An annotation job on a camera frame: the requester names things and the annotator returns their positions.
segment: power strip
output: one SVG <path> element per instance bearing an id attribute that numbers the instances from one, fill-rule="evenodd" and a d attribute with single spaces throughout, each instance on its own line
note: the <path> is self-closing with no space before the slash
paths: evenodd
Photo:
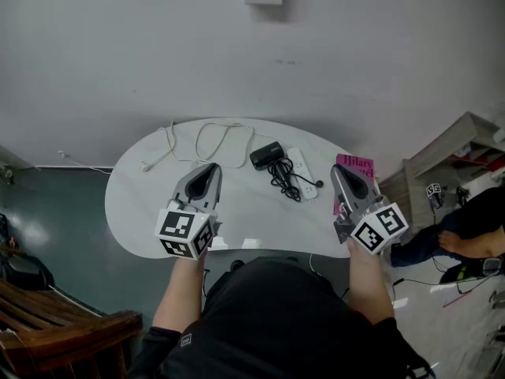
<path id="1" fill-rule="evenodd" d="M 307 178 L 309 181 L 314 181 L 310 175 L 309 168 L 303 160 L 299 148 L 289 148 L 287 149 L 287 156 L 293 162 L 293 172 L 295 174 L 301 175 Z M 301 178 L 295 177 L 300 187 L 301 194 L 306 200 L 311 200 L 317 197 L 317 189 L 315 186 L 310 185 L 308 182 L 302 180 Z"/>

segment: white table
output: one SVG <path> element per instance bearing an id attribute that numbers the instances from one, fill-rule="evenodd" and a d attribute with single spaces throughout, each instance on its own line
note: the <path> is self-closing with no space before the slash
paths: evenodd
<path id="1" fill-rule="evenodd" d="M 214 239 L 213 250 L 266 249 L 290 250 L 344 258 L 349 253 L 339 242 L 333 227 L 334 191 L 330 169 L 337 154 L 349 154 L 321 137 L 291 126 L 245 118 L 219 118 L 186 122 L 174 127 L 178 158 L 196 158 L 196 135 L 206 122 L 231 124 L 242 122 L 256 132 L 272 135 L 298 147 L 314 180 L 324 187 L 313 201 L 295 202 L 271 185 L 271 176 L 256 171 L 249 160 L 239 169 L 225 168 L 244 158 L 249 132 L 230 130 L 221 148 L 212 158 L 223 167 L 221 201 L 216 206 L 223 225 Z M 202 156 L 219 143 L 224 128 L 208 126 L 200 137 Z M 249 152 L 270 144 L 268 137 L 255 135 Z M 178 180 L 191 170 L 191 162 L 179 162 L 171 154 L 149 172 L 140 170 L 141 162 L 151 162 L 168 150 L 166 134 L 156 131 L 130 148 L 112 171 L 105 195 L 105 212 L 116 240 L 130 253 L 147 258 L 169 257 L 155 238 L 158 212 L 166 207 Z"/>

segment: floor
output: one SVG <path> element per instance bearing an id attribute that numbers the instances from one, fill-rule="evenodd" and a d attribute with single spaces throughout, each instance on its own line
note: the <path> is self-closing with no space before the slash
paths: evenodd
<path id="1" fill-rule="evenodd" d="M 470 187 L 490 185 L 483 180 Z M 75 298 L 105 313 L 135 310 L 151 324 L 166 289 L 174 263 L 171 259 L 148 260 L 125 251 L 112 237 L 103 209 L 107 176 L 94 171 L 26 170 L 15 186 L 0 185 L 0 212 L 8 217 L 21 248 L 40 258 L 52 271 L 56 284 Z M 309 255 L 263 250 L 208 254 L 207 288 L 228 270 L 231 261 L 260 256 L 294 255 L 309 266 Z M 455 264 L 440 257 L 446 266 Z M 337 294 L 349 283 L 348 260 L 314 256 L 315 270 L 328 278 Z M 432 261 L 408 268 L 386 268 L 389 282 L 400 278 L 438 282 L 441 272 Z M 476 283 L 465 283 L 466 291 Z M 485 337 L 499 323 L 503 311 L 492 310 L 491 293 L 500 278 L 484 282 L 456 302 L 455 286 L 428 286 L 403 282 L 395 287 L 395 312 L 400 331 L 434 366 L 438 378 L 478 379 L 473 371 Z"/>

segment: wooden chair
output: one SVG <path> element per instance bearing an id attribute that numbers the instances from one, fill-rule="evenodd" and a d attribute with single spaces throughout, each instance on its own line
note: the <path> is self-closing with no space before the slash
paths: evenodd
<path id="1" fill-rule="evenodd" d="M 55 291 L 23 291 L 0 281 L 0 352 L 19 377 L 123 378 L 126 340 L 142 329 L 142 316 L 122 311 L 104 317 Z"/>

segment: black sleeve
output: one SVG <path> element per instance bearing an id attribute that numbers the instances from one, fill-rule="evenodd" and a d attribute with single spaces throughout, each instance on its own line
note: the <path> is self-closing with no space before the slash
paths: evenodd
<path id="1" fill-rule="evenodd" d="M 133 360 L 126 378 L 148 379 L 154 377 L 154 372 L 177 345 L 180 337 L 180 332 L 151 327 L 142 340 L 140 353 Z"/>
<path id="2" fill-rule="evenodd" d="M 430 365 L 405 341 L 393 317 L 373 326 L 377 363 L 391 379 L 436 377 Z"/>

